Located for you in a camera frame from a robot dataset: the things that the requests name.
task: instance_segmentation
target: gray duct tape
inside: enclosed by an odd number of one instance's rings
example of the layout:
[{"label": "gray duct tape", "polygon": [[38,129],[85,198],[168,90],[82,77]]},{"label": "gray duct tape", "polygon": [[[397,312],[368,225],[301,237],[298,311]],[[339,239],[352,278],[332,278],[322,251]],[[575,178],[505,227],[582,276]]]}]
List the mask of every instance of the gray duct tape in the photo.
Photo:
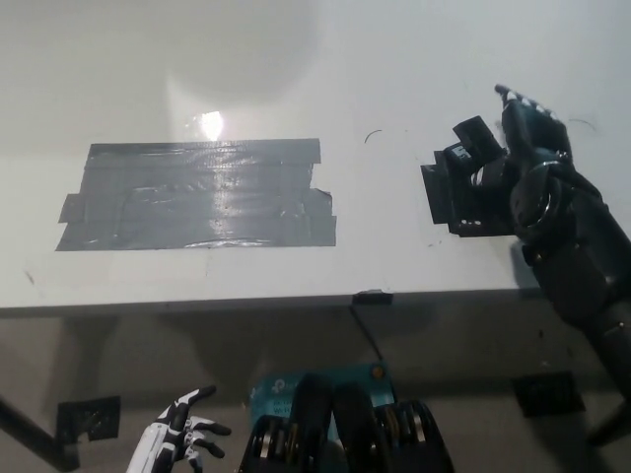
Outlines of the gray duct tape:
[{"label": "gray duct tape", "polygon": [[319,140],[93,145],[57,250],[331,246]]},{"label": "gray duct tape", "polygon": [[309,189],[313,165],[275,164],[197,169],[187,167],[144,169],[86,169],[82,194],[119,194],[137,189],[175,192],[260,189]]},{"label": "gray duct tape", "polygon": [[194,168],[319,163],[319,140],[92,145],[87,169]]},{"label": "gray duct tape", "polygon": [[331,213],[331,196],[317,189],[282,194],[273,190],[167,192],[138,189],[120,195],[69,194],[59,223],[330,217]]},{"label": "gray duct tape", "polygon": [[57,251],[335,246],[335,217],[68,224]]}]

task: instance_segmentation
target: scratch mark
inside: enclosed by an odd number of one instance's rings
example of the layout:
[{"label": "scratch mark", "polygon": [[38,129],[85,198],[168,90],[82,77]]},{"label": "scratch mark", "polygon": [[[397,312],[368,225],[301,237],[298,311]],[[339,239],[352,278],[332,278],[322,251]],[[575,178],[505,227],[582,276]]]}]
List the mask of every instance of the scratch mark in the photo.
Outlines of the scratch mark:
[{"label": "scratch mark", "polygon": [[25,269],[24,270],[24,274],[25,274],[25,276],[27,278],[29,278],[29,281],[31,282],[31,286],[34,286],[35,285],[35,279],[33,279],[33,276],[31,275],[31,273]]},{"label": "scratch mark", "polygon": [[570,121],[574,121],[575,123],[583,123],[585,125],[588,125],[590,128],[592,128],[592,130],[595,131],[596,133],[598,132],[598,129],[596,128],[596,126],[590,121],[584,120],[582,118],[568,118],[568,123]]},{"label": "scratch mark", "polygon": [[379,133],[380,131],[383,130],[375,130],[375,131],[371,131],[368,135],[366,135],[366,139],[364,140],[364,144],[368,143],[368,139],[373,136],[375,133]]}]

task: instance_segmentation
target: robotic arm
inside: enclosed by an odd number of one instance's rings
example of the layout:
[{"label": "robotic arm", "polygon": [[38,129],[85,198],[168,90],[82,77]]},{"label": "robotic arm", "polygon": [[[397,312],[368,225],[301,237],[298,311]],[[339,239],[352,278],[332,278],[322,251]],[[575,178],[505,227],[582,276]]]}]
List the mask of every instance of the robotic arm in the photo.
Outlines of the robotic arm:
[{"label": "robotic arm", "polygon": [[[600,192],[577,172],[567,129],[555,113],[507,87],[495,90],[504,104],[509,155],[502,159],[510,169],[495,175],[511,189],[526,263],[556,312],[584,333],[625,399],[591,435],[601,444],[631,419],[631,241]],[[493,166],[475,173],[471,184],[482,192],[497,188],[498,182],[482,178]]]},{"label": "robotic arm", "polygon": [[224,451],[208,441],[204,432],[228,436],[231,430],[208,419],[188,416],[195,402],[211,396],[215,391],[215,386],[195,389],[174,401],[145,429],[127,473],[169,473],[174,464],[182,459],[186,459],[195,473],[201,473],[201,456],[194,448],[196,446],[205,448],[217,458],[223,458]]}]

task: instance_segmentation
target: black object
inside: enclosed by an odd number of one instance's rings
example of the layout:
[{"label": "black object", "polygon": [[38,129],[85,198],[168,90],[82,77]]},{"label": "black object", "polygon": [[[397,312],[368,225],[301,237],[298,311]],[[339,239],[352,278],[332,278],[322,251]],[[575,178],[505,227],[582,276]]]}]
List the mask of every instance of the black object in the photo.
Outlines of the black object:
[{"label": "black object", "polygon": [[119,424],[119,396],[57,406],[56,437],[64,445],[77,443],[81,434],[88,434],[89,441],[116,439]]},{"label": "black object", "polygon": [[362,291],[353,295],[352,305],[392,305],[394,294],[385,293],[381,289]]},{"label": "black object", "polygon": [[331,412],[350,473],[454,471],[427,406],[413,401],[373,408],[360,384],[331,386],[326,377],[306,374],[289,418],[256,422],[239,473],[318,471]]},{"label": "black object", "polygon": [[67,447],[59,439],[55,439],[2,399],[0,429],[57,471],[73,471],[79,468],[76,449]]},{"label": "black object", "polygon": [[506,161],[518,179],[510,206],[526,263],[561,318],[585,334],[625,399],[592,435],[603,444],[629,420],[631,241],[576,171],[556,115],[506,87],[496,92],[504,102]]},{"label": "black object", "polygon": [[583,398],[570,372],[524,376],[513,379],[512,383],[524,417],[585,411]]},{"label": "black object", "polygon": [[239,473],[317,472],[332,402],[328,378],[306,374],[296,387],[289,419],[263,416],[256,422]]},{"label": "black object", "polygon": [[[461,237],[512,235],[504,176],[509,169],[502,165],[505,150],[479,116],[458,124],[454,132],[460,143],[435,152],[435,165],[421,167],[434,224],[448,224],[450,232]],[[498,175],[485,192],[478,192],[471,179],[490,163],[498,163],[493,169]]]},{"label": "black object", "polygon": [[419,401],[373,408],[357,383],[335,390],[333,415],[350,473],[454,471],[430,410]]}]

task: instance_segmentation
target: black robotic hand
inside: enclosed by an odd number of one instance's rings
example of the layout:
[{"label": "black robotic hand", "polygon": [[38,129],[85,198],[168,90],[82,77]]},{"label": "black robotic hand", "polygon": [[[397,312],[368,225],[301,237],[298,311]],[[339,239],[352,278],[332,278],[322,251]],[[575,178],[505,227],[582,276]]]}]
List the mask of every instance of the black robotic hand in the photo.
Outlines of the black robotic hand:
[{"label": "black robotic hand", "polygon": [[[571,231],[567,208],[574,190],[596,200],[601,200],[600,193],[576,171],[567,128],[552,110],[505,86],[498,85],[495,91],[504,104],[502,127],[510,172],[501,176],[508,180],[503,185],[510,189],[515,234],[526,243],[553,242],[553,233],[563,237]],[[502,166],[494,162],[480,169],[471,177],[472,185],[488,182],[498,165]]]},{"label": "black robotic hand", "polygon": [[174,401],[145,430],[127,473],[168,473],[182,459],[188,461],[195,473],[201,473],[201,456],[195,446],[205,448],[217,458],[223,458],[224,451],[207,440],[204,433],[228,436],[231,430],[209,419],[189,417],[192,405],[211,396],[216,390],[215,386],[195,389]]},{"label": "black robotic hand", "polygon": [[568,132],[556,114],[505,86],[495,86],[504,103],[502,127],[510,160],[523,175],[545,163],[572,164]]}]

